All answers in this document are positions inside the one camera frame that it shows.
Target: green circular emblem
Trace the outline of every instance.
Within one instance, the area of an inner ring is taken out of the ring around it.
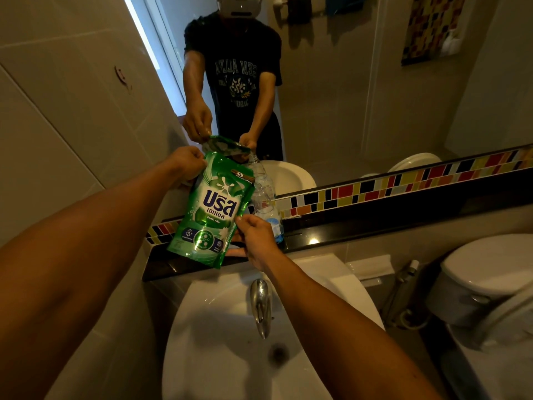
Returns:
[[[214,242],[215,238],[210,231],[200,230],[195,235],[195,246],[198,249],[210,249]]]

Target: refill pouch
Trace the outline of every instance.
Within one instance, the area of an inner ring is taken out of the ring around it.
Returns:
[[[220,269],[235,216],[242,216],[254,192],[254,172],[218,152],[205,156],[207,167],[189,195],[187,213],[169,251]]]

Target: person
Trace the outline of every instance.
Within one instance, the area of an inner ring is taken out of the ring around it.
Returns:
[[[218,133],[240,142],[259,159],[283,161],[281,130],[272,111],[280,86],[281,38],[256,19],[227,18],[220,11],[185,28],[183,127],[202,143],[213,120],[202,98],[203,74],[215,104]]]
[[[128,271],[163,196],[205,167],[196,147],[180,147],[143,174],[74,203],[0,248],[2,398],[46,395]],[[333,398],[439,398],[382,329],[277,248],[269,223],[253,215],[236,223],[236,240],[246,248],[228,255],[247,255],[269,276]]]

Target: blue towel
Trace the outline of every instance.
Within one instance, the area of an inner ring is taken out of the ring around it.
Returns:
[[[326,14],[333,16],[336,14],[347,14],[359,11],[363,8],[366,0],[326,0]]]

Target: sink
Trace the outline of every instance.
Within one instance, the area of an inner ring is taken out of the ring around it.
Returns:
[[[316,188],[316,182],[306,170],[285,161],[261,161],[266,173],[274,181],[276,195],[291,194],[304,189]]]
[[[335,255],[296,263],[383,328],[365,288]],[[270,336],[257,333],[248,295],[259,277],[252,270],[190,285],[167,343],[164,400],[331,399],[276,292]]]

